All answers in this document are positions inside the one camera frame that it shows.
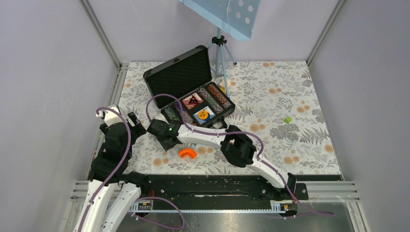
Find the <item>orange curved toy block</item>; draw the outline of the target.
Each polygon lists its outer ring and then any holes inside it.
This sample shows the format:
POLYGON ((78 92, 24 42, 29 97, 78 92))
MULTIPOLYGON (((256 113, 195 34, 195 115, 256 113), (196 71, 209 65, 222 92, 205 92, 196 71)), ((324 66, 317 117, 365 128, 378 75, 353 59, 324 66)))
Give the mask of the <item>orange curved toy block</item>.
POLYGON ((190 159, 194 159, 197 157, 197 153, 195 152, 195 150, 191 148, 181 149, 178 154, 182 159, 187 158, 187 157, 190 159))

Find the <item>blue card deck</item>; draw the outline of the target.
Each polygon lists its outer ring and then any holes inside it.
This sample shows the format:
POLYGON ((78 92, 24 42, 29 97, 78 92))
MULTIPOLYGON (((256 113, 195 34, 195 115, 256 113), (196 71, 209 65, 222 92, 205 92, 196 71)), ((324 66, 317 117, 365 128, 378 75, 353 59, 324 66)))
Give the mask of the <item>blue card deck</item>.
MULTIPOLYGON (((216 113, 209 107, 209 106, 206 106, 206 107, 204 107, 204 108, 202 108, 202 109, 200 109, 199 111, 201 111, 201 110, 207 110, 208 112, 209 112, 209 114, 210 114, 210 119, 207 121, 207 122, 210 122, 212 119, 214 119, 215 118, 215 116, 216 116, 216 113)), ((201 125, 199 122, 198 122, 198 112, 199 111, 197 111, 197 112, 195 112, 194 114, 193 114, 193 119, 195 120, 195 122, 196 123, 198 123, 199 125, 201 125)))

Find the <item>yellow big blind button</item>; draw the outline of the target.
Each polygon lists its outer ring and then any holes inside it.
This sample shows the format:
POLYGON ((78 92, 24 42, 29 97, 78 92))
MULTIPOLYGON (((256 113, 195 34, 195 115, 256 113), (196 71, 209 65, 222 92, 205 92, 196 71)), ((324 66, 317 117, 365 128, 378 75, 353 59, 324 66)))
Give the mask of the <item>yellow big blind button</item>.
POLYGON ((207 110, 201 110, 198 112, 198 118, 207 118, 210 116, 209 112, 207 110))

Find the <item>black poker set case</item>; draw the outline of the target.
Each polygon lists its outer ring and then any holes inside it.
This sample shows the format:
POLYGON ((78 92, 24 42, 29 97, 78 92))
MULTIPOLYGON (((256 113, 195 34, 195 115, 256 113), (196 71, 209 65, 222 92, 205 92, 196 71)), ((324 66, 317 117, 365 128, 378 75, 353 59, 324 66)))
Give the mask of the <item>black poker set case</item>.
POLYGON ((212 81, 208 49, 199 45, 171 60, 144 72, 143 79, 153 97, 153 101, 160 109, 167 122, 171 122, 164 109, 175 103, 188 111, 192 116, 200 109, 209 106, 216 116, 210 122, 196 126, 205 128, 227 128, 225 119, 234 112, 235 104, 224 108, 217 98, 208 91, 207 86, 214 84, 221 92, 221 88, 212 81))

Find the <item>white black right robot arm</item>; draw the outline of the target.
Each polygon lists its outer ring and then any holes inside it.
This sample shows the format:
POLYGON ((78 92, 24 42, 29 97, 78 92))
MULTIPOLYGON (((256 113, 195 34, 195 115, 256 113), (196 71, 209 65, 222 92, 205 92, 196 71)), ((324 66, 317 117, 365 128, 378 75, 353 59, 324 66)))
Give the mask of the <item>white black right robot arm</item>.
POLYGON ((239 168, 250 168, 267 180, 274 189, 274 199, 299 201, 297 178, 271 163, 263 155, 264 145, 257 135, 230 125, 226 129, 210 129, 153 119, 147 132, 154 135, 164 150, 177 144, 199 144, 220 150, 226 160, 239 168))

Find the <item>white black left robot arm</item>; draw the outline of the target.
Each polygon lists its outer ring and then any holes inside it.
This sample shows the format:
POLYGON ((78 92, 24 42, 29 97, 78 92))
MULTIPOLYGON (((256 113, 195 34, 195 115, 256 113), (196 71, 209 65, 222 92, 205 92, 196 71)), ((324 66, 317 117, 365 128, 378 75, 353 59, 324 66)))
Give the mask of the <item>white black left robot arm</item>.
POLYGON ((146 134, 134 112, 120 117, 115 106, 104 108, 100 130, 105 141, 91 163, 86 199, 75 232, 115 232, 133 203, 149 195, 148 176, 135 171, 125 174, 132 146, 146 134))

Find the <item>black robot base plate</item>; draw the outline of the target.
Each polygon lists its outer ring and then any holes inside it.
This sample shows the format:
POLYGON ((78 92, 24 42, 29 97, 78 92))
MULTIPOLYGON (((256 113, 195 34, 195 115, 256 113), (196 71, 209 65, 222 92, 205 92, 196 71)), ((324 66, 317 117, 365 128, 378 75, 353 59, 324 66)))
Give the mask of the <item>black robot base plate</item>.
POLYGON ((154 210, 267 210, 270 202, 290 201, 286 188, 275 188, 258 175, 156 175, 132 172, 122 180, 154 196, 154 210))

